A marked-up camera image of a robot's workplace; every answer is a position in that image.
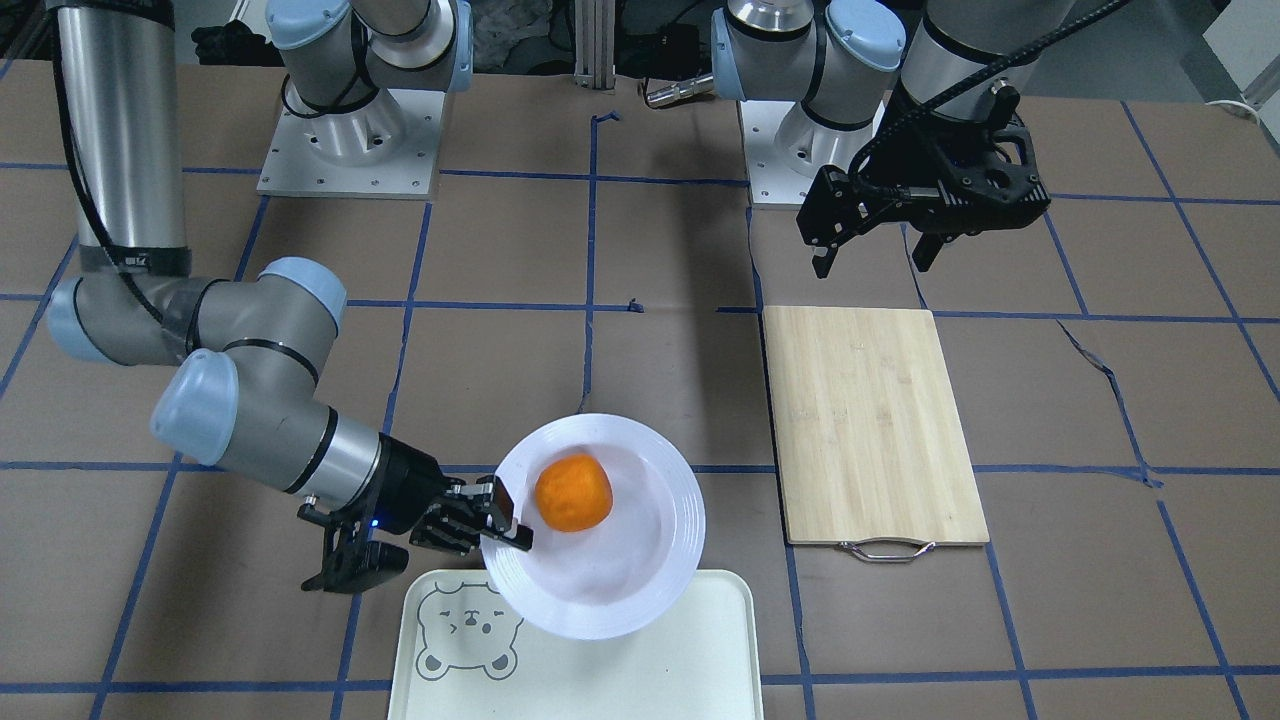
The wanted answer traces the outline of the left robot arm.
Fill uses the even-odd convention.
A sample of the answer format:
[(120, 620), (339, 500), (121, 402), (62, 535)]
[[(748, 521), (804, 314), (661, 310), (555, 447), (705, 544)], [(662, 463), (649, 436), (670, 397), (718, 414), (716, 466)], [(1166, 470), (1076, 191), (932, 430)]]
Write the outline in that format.
[(716, 92), (788, 105), (778, 149), (808, 178), (796, 223), (819, 278), (851, 238), (920, 233), (925, 272), (963, 234), (1037, 222), (1051, 199), (1018, 115), (1069, 1), (925, 1), (914, 31), (881, 1), (727, 1)]

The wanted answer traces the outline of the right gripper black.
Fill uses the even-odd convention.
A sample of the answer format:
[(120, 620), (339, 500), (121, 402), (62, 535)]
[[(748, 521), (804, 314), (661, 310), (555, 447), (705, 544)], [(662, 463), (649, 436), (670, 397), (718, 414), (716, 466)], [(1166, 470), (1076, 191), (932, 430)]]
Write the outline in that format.
[(300, 519), (325, 529), (321, 569), (301, 583), (302, 591), (360, 594), (402, 574), (408, 551), (372, 539), (374, 529), (457, 555), (479, 547), (483, 537), (522, 552), (532, 548), (534, 530), (516, 525), (515, 501), (499, 477), (448, 477), (433, 456), (388, 436), (379, 451), (369, 484), (346, 507), (300, 507)]

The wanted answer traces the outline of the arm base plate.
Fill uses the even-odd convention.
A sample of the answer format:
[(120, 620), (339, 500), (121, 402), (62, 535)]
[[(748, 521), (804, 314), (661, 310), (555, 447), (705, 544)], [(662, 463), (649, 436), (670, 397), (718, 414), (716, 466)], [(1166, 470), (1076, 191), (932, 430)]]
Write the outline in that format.
[(266, 196), (429, 200), (449, 95), (393, 88), (346, 114), (280, 114), (259, 177)]
[(823, 165), (846, 169), (874, 136), (884, 114), (878, 102), (869, 126), (836, 131), (818, 126), (796, 102), (739, 104), (751, 205), (797, 210)]

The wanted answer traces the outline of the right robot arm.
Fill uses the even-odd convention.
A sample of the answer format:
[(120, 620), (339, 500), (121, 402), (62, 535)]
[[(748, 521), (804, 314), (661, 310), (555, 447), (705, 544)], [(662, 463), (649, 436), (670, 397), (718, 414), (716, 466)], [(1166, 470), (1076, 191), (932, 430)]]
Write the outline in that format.
[(195, 277), (183, 231), (169, 1), (49, 1), (59, 129), (79, 208), (82, 273), (58, 284), (47, 328), (68, 355), (174, 366), (150, 428), (204, 465), (301, 500), (323, 529), (305, 591), (357, 594), (406, 550), (466, 555), (483, 539), (530, 551), (502, 480), (467, 483), (434, 457), (317, 401), (346, 288), (306, 258), (253, 281)]

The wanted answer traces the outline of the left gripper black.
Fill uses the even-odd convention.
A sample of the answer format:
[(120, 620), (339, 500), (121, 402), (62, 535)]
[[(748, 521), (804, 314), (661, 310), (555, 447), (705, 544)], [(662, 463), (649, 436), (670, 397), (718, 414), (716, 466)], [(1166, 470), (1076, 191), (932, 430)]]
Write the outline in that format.
[(906, 222), (923, 234), (914, 266), (927, 273), (945, 237), (1020, 229), (1051, 197), (1030, 133), (1018, 115), (1016, 88), (980, 88), (977, 120), (928, 111), (870, 151), (858, 170), (823, 167), (797, 213), (818, 279), (829, 277), (838, 246), (877, 225)]

